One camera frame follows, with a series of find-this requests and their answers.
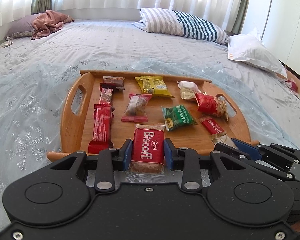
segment light blue tulle fabric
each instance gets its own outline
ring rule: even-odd
[[[48,151],[61,151],[60,115],[68,91],[81,69],[209,78],[240,107],[253,140],[296,148],[264,110],[253,91],[227,74],[221,64],[195,66],[145,59],[124,66],[86,60],[71,66],[34,65],[24,72],[0,76],[0,230],[10,223],[1,201],[7,185],[50,163],[46,158]],[[74,111],[78,109],[81,98],[82,94],[77,93]]]

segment yellow snack package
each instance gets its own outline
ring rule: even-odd
[[[174,98],[167,89],[162,76],[135,77],[143,94],[152,94],[156,97]]]

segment green snack package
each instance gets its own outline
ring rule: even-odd
[[[164,123],[168,131],[172,131],[184,125],[196,125],[197,122],[193,119],[184,105],[174,106],[170,108],[162,107]]]

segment wooden tray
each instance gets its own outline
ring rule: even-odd
[[[69,91],[61,116],[60,134],[63,153],[49,152],[47,157],[51,161],[58,160],[77,150],[88,152],[88,145],[92,140],[94,128],[94,105],[98,103],[100,98],[99,85],[103,82],[103,76],[125,77],[125,90],[113,94],[113,106],[115,110],[111,126],[111,140],[114,143],[114,147],[120,148],[126,138],[133,138],[135,123],[121,122],[121,117],[129,103],[129,93],[141,92],[134,78],[149,74],[94,70],[81,70],[80,74],[82,76],[78,78]],[[197,111],[198,106],[196,102],[180,98],[180,89],[178,88],[177,81],[191,81],[196,83],[201,91],[207,92],[208,95],[215,97],[223,96],[234,109],[236,115],[230,117],[228,122],[221,118],[215,118],[231,138],[235,137],[252,145],[259,143],[258,141],[251,141],[247,122],[236,103],[222,89],[211,84],[210,80],[172,75],[164,75],[163,80],[175,98],[153,97],[146,107],[146,114],[148,116],[146,124],[164,122],[161,106],[172,107],[183,104],[194,118],[201,118],[202,113]],[[82,91],[83,98],[79,113],[76,115],[72,112],[71,105],[77,89]],[[208,155],[214,149],[214,144],[211,142],[209,136],[209,132],[199,122],[198,125],[185,126],[170,132],[165,131],[165,137],[170,138],[175,147],[190,147],[202,155]]]

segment pillow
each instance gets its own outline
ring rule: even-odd
[[[142,20],[133,23],[149,33],[165,33],[226,44],[229,36],[220,27],[188,13],[161,8],[142,8]]]
[[[14,21],[12,27],[10,28],[10,30],[8,30],[8,33],[4,39],[8,41],[14,38],[31,37],[34,32],[34,28],[32,27],[32,22],[40,14],[41,13],[28,15],[24,18]]]
[[[258,31],[231,36],[228,44],[228,59],[244,63],[287,78],[281,62],[261,43]]]

